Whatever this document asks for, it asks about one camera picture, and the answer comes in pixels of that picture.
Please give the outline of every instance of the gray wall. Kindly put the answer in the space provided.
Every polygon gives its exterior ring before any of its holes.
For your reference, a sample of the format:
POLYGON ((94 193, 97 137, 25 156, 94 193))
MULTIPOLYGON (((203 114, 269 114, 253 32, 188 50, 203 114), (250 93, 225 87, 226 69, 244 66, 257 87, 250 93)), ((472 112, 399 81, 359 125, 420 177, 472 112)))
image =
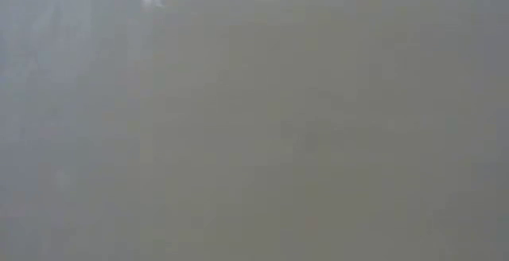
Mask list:
POLYGON ((6 260, 507 258, 504 0, 55 1, 0 76, 6 260))

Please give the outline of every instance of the blurry background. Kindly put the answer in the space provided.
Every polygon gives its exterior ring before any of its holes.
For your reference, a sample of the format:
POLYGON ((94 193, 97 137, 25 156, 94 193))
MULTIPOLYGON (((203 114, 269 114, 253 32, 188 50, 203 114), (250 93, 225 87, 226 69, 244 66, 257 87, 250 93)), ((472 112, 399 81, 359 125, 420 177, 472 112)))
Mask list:
POLYGON ((505 260, 507 0, 0 0, 5 260, 505 260))

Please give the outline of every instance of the gray surface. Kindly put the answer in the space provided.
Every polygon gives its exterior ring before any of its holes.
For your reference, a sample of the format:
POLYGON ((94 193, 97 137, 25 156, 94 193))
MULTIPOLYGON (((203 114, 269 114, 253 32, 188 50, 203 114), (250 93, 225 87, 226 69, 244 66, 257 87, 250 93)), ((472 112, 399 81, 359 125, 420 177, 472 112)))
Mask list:
POLYGON ((504 0, 53 1, 5 260, 507 259, 504 0))

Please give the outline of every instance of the fog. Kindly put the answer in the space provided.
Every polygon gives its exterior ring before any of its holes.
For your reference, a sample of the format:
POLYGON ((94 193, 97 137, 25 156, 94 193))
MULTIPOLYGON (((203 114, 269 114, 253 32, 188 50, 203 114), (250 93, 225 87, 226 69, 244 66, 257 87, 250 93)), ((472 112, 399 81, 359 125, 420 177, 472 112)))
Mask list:
POLYGON ((0 0, 0 259, 507 259, 506 1, 0 0))

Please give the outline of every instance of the gray haze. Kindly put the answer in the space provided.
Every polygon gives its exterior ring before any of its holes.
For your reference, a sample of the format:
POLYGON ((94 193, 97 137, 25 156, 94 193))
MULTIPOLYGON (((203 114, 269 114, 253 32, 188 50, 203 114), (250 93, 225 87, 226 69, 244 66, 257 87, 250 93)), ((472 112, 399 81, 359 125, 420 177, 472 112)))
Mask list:
POLYGON ((508 18, 0 0, 0 259, 507 260, 508 18))

